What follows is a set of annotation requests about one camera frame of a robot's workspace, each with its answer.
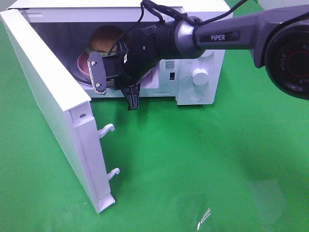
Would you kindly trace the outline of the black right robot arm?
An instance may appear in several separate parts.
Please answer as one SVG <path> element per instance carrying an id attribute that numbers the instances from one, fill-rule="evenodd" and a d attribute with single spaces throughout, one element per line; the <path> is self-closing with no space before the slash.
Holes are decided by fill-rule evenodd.
<path id="1" fill-rule="evenodd" d="M 309 7 L 275 8 L 229 18 L 224 13 L 205 21 L 150 0 L 143 10 L 159 18 L 135 32 L 131 46 L 114 43 L 117 53 L 103 58 L 103 79 L 113 79 L 129 107 L 139 106 L 142 77 L 162 59 L 193 59 L 205 50 L 249 50 L 256 67 L 265 67 L 283 92 L 309 97 Z"/>

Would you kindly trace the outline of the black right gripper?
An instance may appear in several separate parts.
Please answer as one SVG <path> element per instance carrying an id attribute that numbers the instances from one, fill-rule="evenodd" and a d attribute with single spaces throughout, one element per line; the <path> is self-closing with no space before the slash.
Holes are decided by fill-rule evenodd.
<path id="1" fill-rule="evenodd" d="M 106 80 L 113 79 L 122 87 L 129 110 L 139 109 L 138 82 L 162 59 L 161 35 L 166 35 L 163 25 L 137 29 L 131 39 L 122 34 L 109 50 L 114 55 L 103 57 Z"/>

